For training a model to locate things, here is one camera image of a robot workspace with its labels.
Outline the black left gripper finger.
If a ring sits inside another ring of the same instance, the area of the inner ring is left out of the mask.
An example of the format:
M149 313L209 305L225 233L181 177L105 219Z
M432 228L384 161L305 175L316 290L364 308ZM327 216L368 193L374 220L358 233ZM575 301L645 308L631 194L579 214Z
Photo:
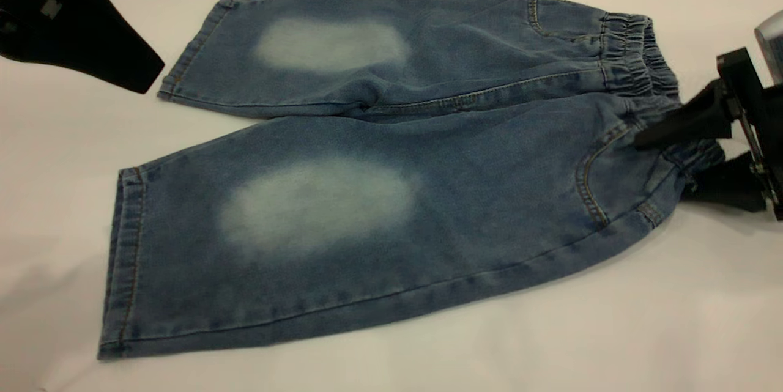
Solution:
M110 0L1 0L1 53L139 94L165 65Z

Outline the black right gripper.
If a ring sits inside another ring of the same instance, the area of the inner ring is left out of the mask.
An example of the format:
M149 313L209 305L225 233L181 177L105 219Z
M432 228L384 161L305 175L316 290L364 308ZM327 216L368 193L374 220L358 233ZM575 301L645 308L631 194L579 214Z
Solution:
M682 107L638 133L634 147L668 149L703 139L729 139L732 122L738 120L749 152L698 172L682 200L748 213L769 206L775 219L781 220L781 79L762 86L745 48L719 55L717 72L721 79L709 82Z

